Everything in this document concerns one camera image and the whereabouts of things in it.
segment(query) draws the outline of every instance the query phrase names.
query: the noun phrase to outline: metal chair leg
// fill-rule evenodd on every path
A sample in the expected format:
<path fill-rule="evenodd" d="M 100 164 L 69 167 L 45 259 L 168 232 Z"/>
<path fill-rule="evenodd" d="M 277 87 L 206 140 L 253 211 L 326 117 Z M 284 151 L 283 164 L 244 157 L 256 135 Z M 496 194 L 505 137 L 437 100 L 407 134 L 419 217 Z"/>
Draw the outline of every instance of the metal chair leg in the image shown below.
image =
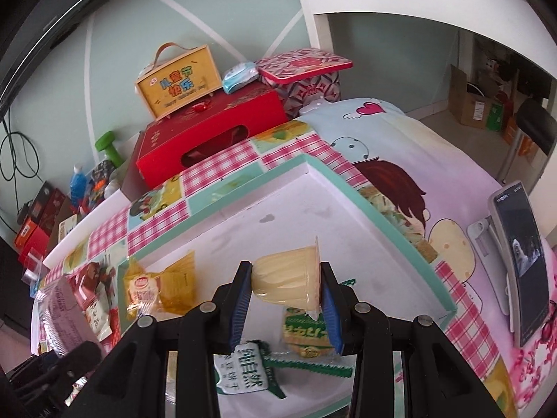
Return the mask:
<path fill-rule="evenodd" d="M 505 183 L 507 179 L 507 175 L 509 174 L 509 170 L 511 169 L 512 162 L 516 158 L 516 154 L 518 154 L 523 138 L 524 138 L 524 132 L 517 127 L 515 136 L 512 139 L 511 147 L 509 148 L 509 152 L 507 152 L 507 156 L 503 161 L 503 165 L 501 166 L 499 172 L 497 173 L 497 177 L 496 177 L 497 182 L 501 184 Z"/>

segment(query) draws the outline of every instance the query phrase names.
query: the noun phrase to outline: bottle with blue liquid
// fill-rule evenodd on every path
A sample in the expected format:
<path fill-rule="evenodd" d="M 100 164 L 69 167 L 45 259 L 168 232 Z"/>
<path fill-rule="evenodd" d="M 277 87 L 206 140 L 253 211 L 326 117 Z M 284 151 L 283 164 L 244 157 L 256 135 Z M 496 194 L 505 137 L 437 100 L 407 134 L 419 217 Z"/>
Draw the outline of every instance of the bottle with blue liquid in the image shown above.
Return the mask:
<path fill-rule="evenodd" d="M 70 200 L 75 208 L 78 208 L 83 201 L 86 188 L 87 178 L 83 174 L 82 167 L 79 165 L 73 166 L 73 176 L 70 180 Z"/>

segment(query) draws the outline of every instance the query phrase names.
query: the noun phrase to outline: chair seat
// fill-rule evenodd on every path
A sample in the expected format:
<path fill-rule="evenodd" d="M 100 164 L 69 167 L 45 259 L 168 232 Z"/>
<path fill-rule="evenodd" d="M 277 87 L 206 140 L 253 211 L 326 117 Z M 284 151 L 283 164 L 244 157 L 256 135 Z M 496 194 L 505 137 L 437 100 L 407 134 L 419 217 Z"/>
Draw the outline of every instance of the chair seat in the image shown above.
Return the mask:
<path fill-rule="evenodd" d="M 539 103 L 527 99 L 516 112 L 516 125 L 549 155 L 557 138 L 557 121 Z"/>

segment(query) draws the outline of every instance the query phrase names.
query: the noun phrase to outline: black cable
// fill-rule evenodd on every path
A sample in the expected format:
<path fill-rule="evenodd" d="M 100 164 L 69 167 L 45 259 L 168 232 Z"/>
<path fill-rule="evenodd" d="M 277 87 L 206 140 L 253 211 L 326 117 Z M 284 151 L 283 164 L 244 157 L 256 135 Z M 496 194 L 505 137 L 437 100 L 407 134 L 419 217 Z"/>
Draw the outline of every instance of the black cable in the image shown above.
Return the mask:
<path fill-rule="evenodd" d="M 20 132 L 19 130 L 14 130 L 12 132 L 12 121 L 11 121 L 10 116 L 11 116 L 10 115 L 10 108 L 8 108 L 8 123 L 6 124 L 6 118 L 4 118 L 2 120 L 2 124 L 4 125 L 4 130 L 6 131 L 6 135 L 4 136 L 2 142 L 0 143 L 0 158 L 2 156 L 2 149 L 4 149 L 4 145 L 6 144 L 6 141 L 8 141 L 9 153 L 10 153 L 10 157 L 12 158 L 12 171 L 11 171 L 11 173 L 6 174 L 6 172 L 4 171 L 4 167 L 2 165 L 2 162 L 0 161 L 0 174 L 2 174 L 2 177 L 4 178 L 4 180 L 6 182 L 13 181 L 13 188 L 14 188 L 14 193 L 15 193 L 15 196 L 16 196 L 16 207 L 17 207 L 17 212 L 16 213 L 19 213 L 20 207 L 19 207 L 19 193 L 18 193 L 18 190 L 17 190 L 17 173 L 19 173 L 21 176 L 23 176 L 26 179 L 37 178 L 41 182 L 44 182 L 44 181 L 38 175 L 38 171 L 39 171 L 41 165 L 40 165 L 37 149 L 33 145 L 33 142 L 30 140 L 30 138 L 27 135 L 25 135 L 25 133 Z M 21 144 L 23 146 L 23 154 L 25 156 L 25 163 L 27 164 L 27 166 L 31 170 L 31 174 L 27 174 L 27 173 L 24 173 L 23 171 L 21 171 L 21 168 L 19 167 L 19 165 L 17 163 L 17 152 L 16 152 L 16 148 L 15 148 L 15 145 L 14 145 L 14 140 L 13 140 L 13 138 L 15 136 L 18 136 L 21 140 Z M 33 168 L 31 166 L 31 163 L 29 162 L 29 157 L 27 155 L 27 149 L 26 149 L 26 146 L 25 146 L 26 144 L 28 144 L 31 147 L 31 149 L 33 150 L 34 157 L 35 157 L 35 160 L 36 160 L 36 163 L 37 163 L 36 168 Z M 4 220 L 4 218 L 2 216 L 0 216 L 0 219 L 2 220 L 2 222 L 4 222 L 4 224 L 11 231 L 13 231 L 17 234 L 17 231 L 15 231 Z"/>

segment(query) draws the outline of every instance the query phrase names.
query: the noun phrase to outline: smartphone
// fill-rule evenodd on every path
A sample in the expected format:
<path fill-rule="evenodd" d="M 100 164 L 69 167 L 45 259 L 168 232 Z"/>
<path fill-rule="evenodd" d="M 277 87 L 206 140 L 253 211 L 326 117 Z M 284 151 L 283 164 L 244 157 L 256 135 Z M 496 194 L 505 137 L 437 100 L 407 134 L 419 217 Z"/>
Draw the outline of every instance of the smartphone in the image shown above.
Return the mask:
<path fill-rule="evenodd" d="M 489 197 L 499 249 L 509 276 L 515 345 L 522 347 L 549 314 L 549 286 L 540 233 L 522 182 Z"/>

